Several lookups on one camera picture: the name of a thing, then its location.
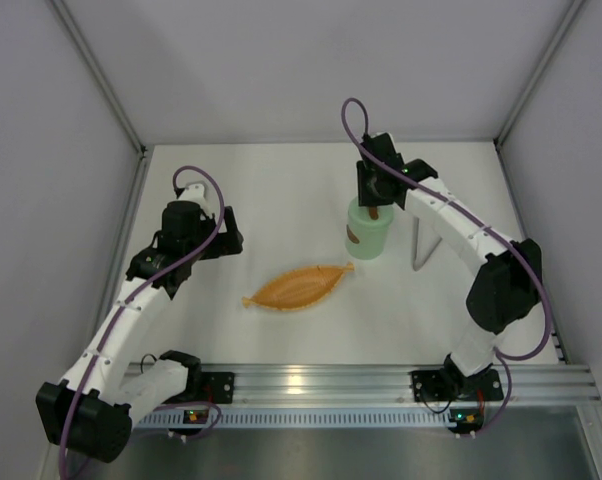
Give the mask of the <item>green cylindrical lunch container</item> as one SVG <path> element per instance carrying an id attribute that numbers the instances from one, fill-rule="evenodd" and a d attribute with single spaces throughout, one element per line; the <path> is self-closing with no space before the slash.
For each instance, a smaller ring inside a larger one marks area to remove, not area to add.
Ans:
<path id="1" fill-rule="evenodd" d="M 348 253 L 359 260 L 379 257 L 386 245 L 390 226 L 383 222 L 357 222 L 350 219 L 346 226 L 345 245 Z"/>

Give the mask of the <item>green lid with wooden handle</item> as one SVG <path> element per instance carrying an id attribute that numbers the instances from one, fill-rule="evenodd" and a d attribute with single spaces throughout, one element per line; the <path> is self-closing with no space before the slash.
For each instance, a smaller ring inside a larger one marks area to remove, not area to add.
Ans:
<path id="1" fill-rule="evenodd" d="M 347 227 L 359 239 L 367 235 L 386 233 L 393 220 L 394 209 L 392 206 L 379 206 L 377 218 L 373 219 L 370 216 L 369 207 L 360 206 L 357 197 L 354 197 L 349 203 Z"/>

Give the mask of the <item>boat-shaped woven bamboo basket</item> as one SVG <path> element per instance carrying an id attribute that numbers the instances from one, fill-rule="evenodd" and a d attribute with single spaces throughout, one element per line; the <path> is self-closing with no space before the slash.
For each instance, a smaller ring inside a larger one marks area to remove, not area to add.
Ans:
<path id="1" fill-rule="evenodd" d="M 250 297 L 243 297 L 244 308 L 256 306 L 290 312 L 309 308 L 332 294 L 343 278 L 355 271 L 352 262 L 344 266 L 312 265 L 285 272 L 267 282 Z"/>

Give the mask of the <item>aluminium mounting rail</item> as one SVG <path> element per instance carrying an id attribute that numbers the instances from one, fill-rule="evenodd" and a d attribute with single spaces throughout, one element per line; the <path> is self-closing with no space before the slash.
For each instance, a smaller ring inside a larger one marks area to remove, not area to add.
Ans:
<path id="1" fill-rule="evenodd" d="M 82 358 L 63 380 L 71 389 L 98 392 L 110 404 L 206 400 L 236 408 L 388 408 L 479 400 L 496 406 L 503 399 L 514 406 L 558 406 L 600 399 L 590 370 L 565 364 L 496 366 L 464 393 L 445 386 L 437 368 L 408 365 L 205 365 L 194 385 L 179 393 L 187 370 L 176 362 L 138 368 L 105 360 L 89 367 Z"/>

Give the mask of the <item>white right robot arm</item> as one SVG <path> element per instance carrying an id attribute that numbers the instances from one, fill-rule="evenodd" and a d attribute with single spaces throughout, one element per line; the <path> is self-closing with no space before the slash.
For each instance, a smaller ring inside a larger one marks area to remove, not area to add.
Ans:
<path id="1" fill-rule="evenodd" d="M 424 401 L 473 393 L 501 357 L 501 336 L 512 323 L 548 304 L 542 252 L 532 239 L 515 241 L 494 230 L 460 202 L 422 159 L 405 162 L 388 133 L 364 134 L 357 148 L 357 204 L 365 210 L 399 206 L 430 227 L 466 265 L 474 280 L 465 306 L 471 325 L 449 353 L 434 391 Z"/>

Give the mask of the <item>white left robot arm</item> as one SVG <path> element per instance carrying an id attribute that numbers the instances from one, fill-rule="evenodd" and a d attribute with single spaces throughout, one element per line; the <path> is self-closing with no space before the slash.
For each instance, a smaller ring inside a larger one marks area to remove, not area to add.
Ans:
<path id="1" fill-rule="evenodd" d="M 198 357 L 169 350 L 135 379 L 124 379 L 136 349 L 201 260 L 238 255 L 243 237 L 231 207 L 225 228 L 195 201 L 162 212 L 151 244 L 131 260 L 120 294 L 88 348 L 58 383 L 44 383 L 35 403 L 50 443 L 110 463 L 133 428 L 162 404 L 212 400 Z"/>

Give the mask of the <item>metal serving tongs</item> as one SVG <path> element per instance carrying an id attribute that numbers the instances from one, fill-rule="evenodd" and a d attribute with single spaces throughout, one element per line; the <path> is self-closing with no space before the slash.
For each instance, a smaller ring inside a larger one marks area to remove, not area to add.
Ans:
<path id="1" fill-rule="evenodd" d="M 417 217 L 413 218 L 411 265 L 415 272 L 426 265 L 441 242 L 441 236 L 432 227 Z"/>

